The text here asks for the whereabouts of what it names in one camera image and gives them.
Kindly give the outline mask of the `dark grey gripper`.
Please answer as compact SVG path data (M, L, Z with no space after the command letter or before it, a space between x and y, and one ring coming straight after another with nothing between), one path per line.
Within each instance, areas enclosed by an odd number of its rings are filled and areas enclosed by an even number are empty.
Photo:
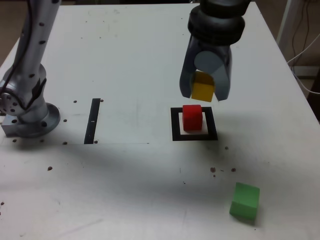
M194 74L194 89L204 91L199 94L204 101L210 102L213 95L218 101L226 100L231 88L231 69L232 52L229 45L212 45L191 36L179 79L182 96L191 97Z

